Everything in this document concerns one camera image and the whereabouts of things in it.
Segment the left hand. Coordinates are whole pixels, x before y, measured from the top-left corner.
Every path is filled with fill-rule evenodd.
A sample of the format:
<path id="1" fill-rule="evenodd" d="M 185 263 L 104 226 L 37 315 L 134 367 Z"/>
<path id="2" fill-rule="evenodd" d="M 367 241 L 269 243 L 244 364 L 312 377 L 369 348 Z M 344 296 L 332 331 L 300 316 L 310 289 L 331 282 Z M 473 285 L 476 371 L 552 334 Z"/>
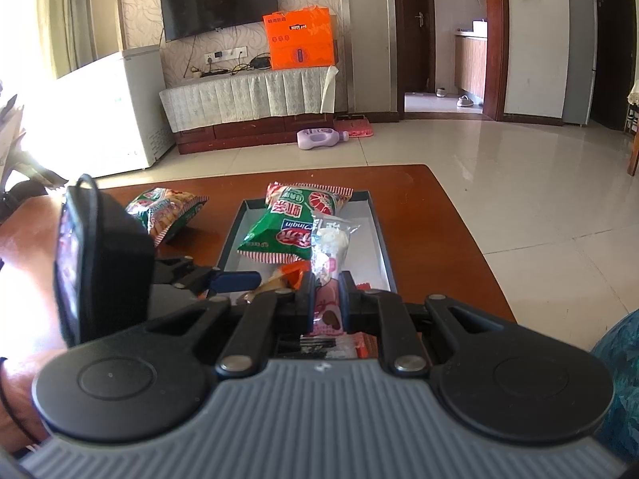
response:
<path id="1" fill-rule="evenodd" d="M 1 225 L 1 447 L 15 452 L 47 439 L 32 382 L 66 349 L 53 292 L 61 200 L 26 200 Z"/>

